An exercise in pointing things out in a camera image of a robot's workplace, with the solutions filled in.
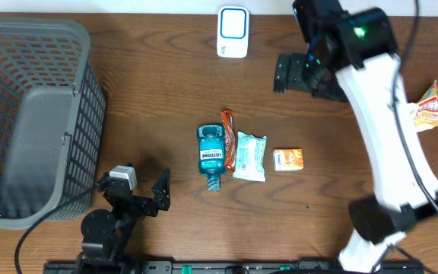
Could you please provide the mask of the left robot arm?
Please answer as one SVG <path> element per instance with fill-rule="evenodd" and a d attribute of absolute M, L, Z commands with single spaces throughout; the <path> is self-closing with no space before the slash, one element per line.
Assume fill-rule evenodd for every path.
<path fill-rule="evenodd" d="M 165 169 L 152 186 L 153 197 L 135 196 L 136 185 L 137 177 L 131 165 L 118 165 L 97 181 L 97 191 L 112 209 L 96 209 L 84 217 L 82 252 L 76 260 L 76 273 L 140 273 L 140 263 L 126 254 L 126 248 L 141 220 L 169 209 L 170 169 Z"/>

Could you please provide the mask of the red brown snack bar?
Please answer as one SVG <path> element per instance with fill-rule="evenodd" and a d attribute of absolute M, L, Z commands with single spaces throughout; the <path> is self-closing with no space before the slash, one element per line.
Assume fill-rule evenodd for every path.
<path fill-rule="evenodd" d="M 222 110 L 221 119 L 225 130 L 226 158 L 224 166 L 226 170 L 235 171 L 236 166 L 236 136 L 234 132 L 233 111 Z"/>

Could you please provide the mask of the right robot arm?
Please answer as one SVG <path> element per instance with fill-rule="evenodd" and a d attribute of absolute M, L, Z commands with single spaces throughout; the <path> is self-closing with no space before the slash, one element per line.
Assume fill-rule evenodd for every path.
<path fill-rule="evenodd" d="M 386 254 L 419 222 L 438 217 L 438 179 L 408 109 L 400 51 L 386 13 L 352 14 L 338 0 L 292 8 L 308 49 L 279 55 L 274 91 L 304 91 L 351 105 L 373 174 L 373 194 L 348 206 L 354 227 L 337 260 L 320 272 L 384 273 Z"/>

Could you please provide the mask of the small orange packet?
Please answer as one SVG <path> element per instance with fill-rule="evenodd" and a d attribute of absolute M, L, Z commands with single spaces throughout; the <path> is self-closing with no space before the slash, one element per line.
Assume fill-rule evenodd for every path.
<path fill-rule="evenodd" d="M 301 148 L 279 148 L 273 151 L 275 171 L 298 171 L 304 168 Z"/>

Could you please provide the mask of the white wet wipes pack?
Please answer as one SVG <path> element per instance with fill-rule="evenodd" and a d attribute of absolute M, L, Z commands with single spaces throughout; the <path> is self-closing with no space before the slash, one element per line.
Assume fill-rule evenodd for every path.
<path fill-rule="evenodd" d="M 265 182 L 263 158 L 267 137 L 255 137 L 238 132 L 236 148 L 236 166 L 233 177 L 242 180 Z"/>

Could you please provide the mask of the blue mouthwash bottle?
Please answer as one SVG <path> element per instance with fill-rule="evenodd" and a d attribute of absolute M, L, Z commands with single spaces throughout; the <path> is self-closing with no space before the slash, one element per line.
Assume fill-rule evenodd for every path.
<path fill-rule="evenodd" d="M 219 192 L 221 176 L 225 174 L 225 130 L 221 124 L 207 124 L 197 128 L 198 170 L 207 177 L 210 192 Z"/>

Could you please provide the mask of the yellow snack bag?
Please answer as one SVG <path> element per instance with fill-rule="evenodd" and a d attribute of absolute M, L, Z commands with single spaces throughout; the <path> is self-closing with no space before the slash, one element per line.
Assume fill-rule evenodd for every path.
<path fill-rule="evenodd" d="M 438 127 L 438 83 L 434 81 L 417 103 L 409 103 L 416 132 Z"/>

